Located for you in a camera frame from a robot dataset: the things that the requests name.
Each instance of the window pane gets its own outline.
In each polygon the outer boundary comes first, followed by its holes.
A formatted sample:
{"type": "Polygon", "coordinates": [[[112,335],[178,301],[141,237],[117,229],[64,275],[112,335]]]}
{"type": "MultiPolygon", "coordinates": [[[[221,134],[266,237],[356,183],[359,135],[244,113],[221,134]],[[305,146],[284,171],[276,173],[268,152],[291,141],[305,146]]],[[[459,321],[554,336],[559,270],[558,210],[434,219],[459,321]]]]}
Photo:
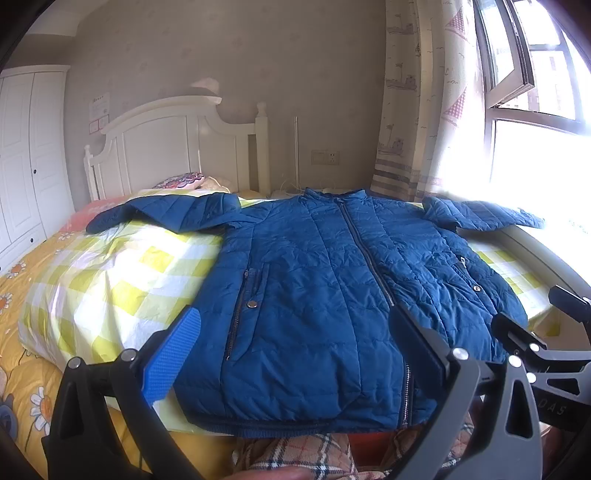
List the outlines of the window pane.
{"type": "Polygon", "coordinates": [[[480,11],[491,47],[495,85],[498,85],[514,69],[509,38],[495,0],[481,0],[480,11]]]}
{"type": "Polygon", "coordinates": [[[588,124],[591,124],[591,73],[587,64],[581,58],[581,55],[574,47],[573,43],[564,34],[566,43],[569,46],[570,54],[573,58],[574,72],[579,83],[579,93],[581,95],[581,104],[583,107],[583,116],[588,124]]]}
{"type": "Polygon", "coordinates": [[[564,52],[531,51],[535,87],[501,105],[575,119],[573,88],[564,52]]]}
{"type": "Polygon", "coordinates": [[[491,201],[544,217],[547,227],[540,232],[544,243],[587,281],[591,281],[590,151],[590,137],[497,121],[487,195],[491,201]]]}
{"type": "Polygon", "coordinates": [[[548,12],[535,0],[514,2],[517,15],[530,45],[558,45],[560,39],[548,12]]]}

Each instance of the yellow floral bedsheet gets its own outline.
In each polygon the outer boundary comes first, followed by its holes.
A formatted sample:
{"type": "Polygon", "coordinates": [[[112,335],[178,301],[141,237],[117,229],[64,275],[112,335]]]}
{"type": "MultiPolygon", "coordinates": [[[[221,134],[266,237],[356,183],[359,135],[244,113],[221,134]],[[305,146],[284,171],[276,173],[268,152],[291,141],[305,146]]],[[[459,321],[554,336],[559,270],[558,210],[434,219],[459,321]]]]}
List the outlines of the yellow floral bedsheet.
{"type": "MultiPolygon", "coordinates": [[[[0,277],[0,428],[5,428],[36,470],[47,478],[41,438],[51,428],[61,372],[47,360],[25,350],[18,340],[18,317],[30,282],[78,234],[57,233],[0,277]]],[[[113,425],[129,460],[148,470],[121,413],[109,408],[113,425]]],[[[231,437],[171,433],[184,454],[207,480],[231,472],[231,437]]]]}

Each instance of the wall outlet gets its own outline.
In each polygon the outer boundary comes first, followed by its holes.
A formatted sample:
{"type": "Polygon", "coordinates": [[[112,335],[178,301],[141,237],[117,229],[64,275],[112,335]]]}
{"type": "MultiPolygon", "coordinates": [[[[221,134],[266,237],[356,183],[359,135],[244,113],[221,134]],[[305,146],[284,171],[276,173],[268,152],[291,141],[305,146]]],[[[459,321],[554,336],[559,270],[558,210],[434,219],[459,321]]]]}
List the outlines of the wall outlet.
{"type": "Polygon", "coordinates": [[[340,152],[312,150],[312,165],[339,165],[340,152]]]}

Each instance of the metal bolt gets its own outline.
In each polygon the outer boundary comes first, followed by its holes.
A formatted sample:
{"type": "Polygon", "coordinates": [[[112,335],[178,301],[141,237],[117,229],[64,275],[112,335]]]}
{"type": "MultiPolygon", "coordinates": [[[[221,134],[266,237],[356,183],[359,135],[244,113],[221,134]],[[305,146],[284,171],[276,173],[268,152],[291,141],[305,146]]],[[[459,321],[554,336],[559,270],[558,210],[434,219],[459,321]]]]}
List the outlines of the metal bolt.
{"type": "Polygon", "coordinates": [[[518,356],[516,356],[516,355],[511,355],[511,356],[509,357],[509,364],[510,364],[512,367],[519,368],[519,367],[522,365],[522,363],[523,363],[523,362],[521,361],[521,358],[519,358],[519,357],[518,357],[518,356]]]}
{"type": "Polygon", "coordinates": [[[468,357],[470,357],[470,355],[468,355],[467,350],[462,347],[454,348],[452,350],[452,355],[454,356],[454,358],[457,358],[458,360],[468,360],[468,357]]]}
{"type": "Polygon", "coordinates": [[[138,354],[137,350],[134,350],[133,348],[126,348],[125,350],[123,350],[121,352],[121,359],[124,362],[132,362],[133,360],[135,360],[135,356],[138,354]]]}
{"type": "Polygon", "coordinates": [[[71,368],[71,369],[78,368],[81,363],[82,363],[82,360],[80,359],[80,357],[75,356],[74,358],[70,358],[70,360],[68,362],[68,368],[71,368]]]}

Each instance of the plaid pants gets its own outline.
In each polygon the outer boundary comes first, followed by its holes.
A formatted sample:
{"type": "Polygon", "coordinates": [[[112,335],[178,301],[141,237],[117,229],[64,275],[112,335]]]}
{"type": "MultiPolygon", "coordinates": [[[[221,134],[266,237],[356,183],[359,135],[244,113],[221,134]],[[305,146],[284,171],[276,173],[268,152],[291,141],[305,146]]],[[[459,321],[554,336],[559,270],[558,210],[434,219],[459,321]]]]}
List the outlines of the plaid pants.
{"type": "MultiPolygon", "coordinates": [[[[467,418],[443,467],[454,465],[462,456],[474,426],[467,418]]],[[[382,479],[394,463],[409,450],[421,431],[421,425],[393,432],[380,465],[359,471],[351,455],[349,438],[343,433],[307,435],[279,439],[239,439],[234,472],[273,470],[299,466],[313,471],[314,480],[382,479]]]]}

